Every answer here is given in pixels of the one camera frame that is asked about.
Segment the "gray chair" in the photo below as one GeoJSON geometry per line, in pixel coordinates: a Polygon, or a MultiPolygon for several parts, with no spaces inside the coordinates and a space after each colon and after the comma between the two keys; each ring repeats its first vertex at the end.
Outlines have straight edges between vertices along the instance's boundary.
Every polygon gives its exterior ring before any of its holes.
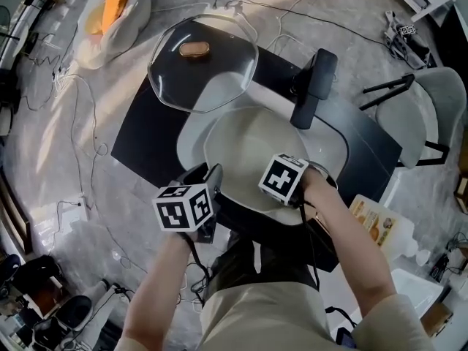
{"type": "Polygon", "coordinates": [[[378,105],[377,123],[401,146],[399,167],[412,168],[423,165],[442,165],[452,146],[458,120],[467,105],[467,93],[458,73],[449,67],[423,69],[405,75],[399,80],[366,88],[363,93],[388,88],[387,94],[362,106],[361,110],[378,105]],[[417,82],[430,96],[437,115],[439,141],[426,140],[426,127],[418,106],[414,102],[395,98],[385,100],[410,89],[417,82]],[[442,152],[439,159],[421,160],[424,146],[442,152]]]}

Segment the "floor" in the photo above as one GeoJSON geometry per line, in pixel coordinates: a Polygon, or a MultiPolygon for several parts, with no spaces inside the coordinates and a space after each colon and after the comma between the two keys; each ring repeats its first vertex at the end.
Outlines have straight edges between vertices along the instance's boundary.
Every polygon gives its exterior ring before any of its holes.
{"type": "MultiPolygon", "coordinates": [[[[143,270],[149,267],[158,250],[162,233],[151,206],[157,188],[114,160],[110,151],[146,75],[146,64],[158,35],[180,19],[202,12],[203,7],[155,11],[201,1],[213,0],[152,0],[154,12],[133,48],[101,69],[87,70],[72,63],[69,51],[64,59],[54,60],[54,56],[65,53],[86,3],[86,0],[67,0],[65,5],[47,12],[37,26],[37,31],[55,35],[45,40],[49,43],[37,44],[31,57],[48,56],[52,65],[46,61],[38,67],[24,59],[18,67],[22,95],[27,95],[31,109],[39,110],[31,111],[25,100],[21,102],[4,152],[5,172],[33,224],[35,252],[48,253],[52,249],[52,255],[76,292],[82,292],[102,277],[135,290],[145,276],[143,270]],[[95,132],[93,104],[83,82],[70,79],[66,85],[61,82],[58,88],[62,90],[54,97],[51,72],[53,65],[62,60],[62,71],[68,69],[68,74],[80,75],[91,87],[96,103],[95,132]],[[44,104],[50,93],[52,97],[44,104]],[[107,154],[98,156],[95,151],[102,143],[107,144],[107,154]],[[54,232],[59,229],[57,202],[76,199],[81,189],[91,207],[87,210],[88,221],[63,224],[54,238],[54,232]],[[132,263],[121,258],[125,255],[132,263]]],[[[219,0],[223,4],[226,1],[229,0],[219,0]]],[[[253,1],[290,7],[295,0],[253,1]]],[[[412,15],[400,0],[303,0],[295,9],[333,20],[375,40],[382,40],[382,30],[387,26],[386,10],[393,10],[408,22],[412,15]]],[[[242,11],[259,33],[258,45],[268,45],[277,35],[279,12],[246,4],[242,11]]],[[[435,51],[427,22],[422,20],[416,26],[435,51]]],[[[361,93],[364,87],[399,78],[410,71],[383,46],[329,23],[289,14],[283,19],[282,27],[285,34],[296,37],[302,44],[282,37],[277,53],[303,66],[318,48],[334,52],[339,57],[339,65],[333,88],[356,105],[370,100],[370,96],[361,93]]],[[[427,95],[415,89],[405,97],[418,103],[426,117],[429,140],[436,140],[434,109],[427,95]]],[[[396,174],[398,187],[390,208],[415,223],[416,239],[421,247],[433,252],[431,263],[456,231],[468,232],[467,217],[458,210],[452,196],[458,178],[456,163],[462,130],[460,124],[446,165],[400,170],[396,174]]],[[[212,263],[222,251],[226,235],[225,231],[218,234],[213,246],[200,247],[205,263],[212,263]]],[[[426,275],[429,268],[426,265],[418,274],[426,275]]],[[[200,272],[189,268],[187,274],[190,284],[200,272]]],[[[182,291],[182,296],[192,298],[187,290],[182,291]]],[[[190,302],[178,306],[168,336],[170,349],[195,348],[200,325],[194,309],[197,307],[192,308],[190,302]]],[[[112,318],[121,325],[124,314],[122,306],[112,318]]]]}

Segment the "forearm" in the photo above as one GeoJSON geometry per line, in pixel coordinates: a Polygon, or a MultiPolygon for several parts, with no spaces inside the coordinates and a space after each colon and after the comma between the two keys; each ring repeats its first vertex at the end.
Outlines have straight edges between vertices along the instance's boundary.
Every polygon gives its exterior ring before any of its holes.
{"type": "Polygon", "coordinates": [[[365,316],[395,287],[387,260],[331,186],[307,193],[306,200],[321,213],[333,241],[341,268],[365,316]]]}
{"type": "Polygon", "coordinates": [[[189,260],[190,248],[179,235],[169,234],[153,266],[133,296],[124,335],[148,350],[160,350],[169,330],[189,260]]]}

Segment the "white chair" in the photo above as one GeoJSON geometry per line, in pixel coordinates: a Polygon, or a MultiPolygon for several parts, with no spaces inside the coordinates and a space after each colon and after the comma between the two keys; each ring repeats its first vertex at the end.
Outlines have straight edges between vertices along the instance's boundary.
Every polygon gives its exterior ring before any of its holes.
{"type": "Polygon", "coordinates": [[[389,92],[360,107],[366,110],[378,105],[377,123],[401,146],[398,166],[413,168],[423,165],[445,164],[452,146],[456,125],[467,105],[467,93],[458,73],[450,67],[423,69],[405,75],[399,80],[366,88],[363,93],[389,88],[389,92]],[[426,127],[418,106],[414,102],[395,98],[407,91],[416,81],[427,92],[434,105],[439,130],[437,143],[426,140],[426,127]],[[442,152],[439,159],[420,160],[424,146],[442,152]]]}
{"type": "Polygon", "coordinates": [[[78,20],[73,41],[74,59],[88,69],[98,69],[132,47],[151,14],[151,0],[128,0],[121,16],[104,35],[90,35],[85,26],[88,16],[105,0],[88,0],[78,20]]]}

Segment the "white container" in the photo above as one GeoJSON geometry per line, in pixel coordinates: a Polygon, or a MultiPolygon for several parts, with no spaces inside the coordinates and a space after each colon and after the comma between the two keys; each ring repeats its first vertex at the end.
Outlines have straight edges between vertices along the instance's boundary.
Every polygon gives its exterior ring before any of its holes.
{"type": "Polygon", "coordinates": [[[418,251],[418,242],[412,237],[415,224],[410,220],[362,195],[356,195],[350,211],[369,231],[388,261],[405,255],[416,256],[419,266],[427,263],[431,252],[418,251]]]}

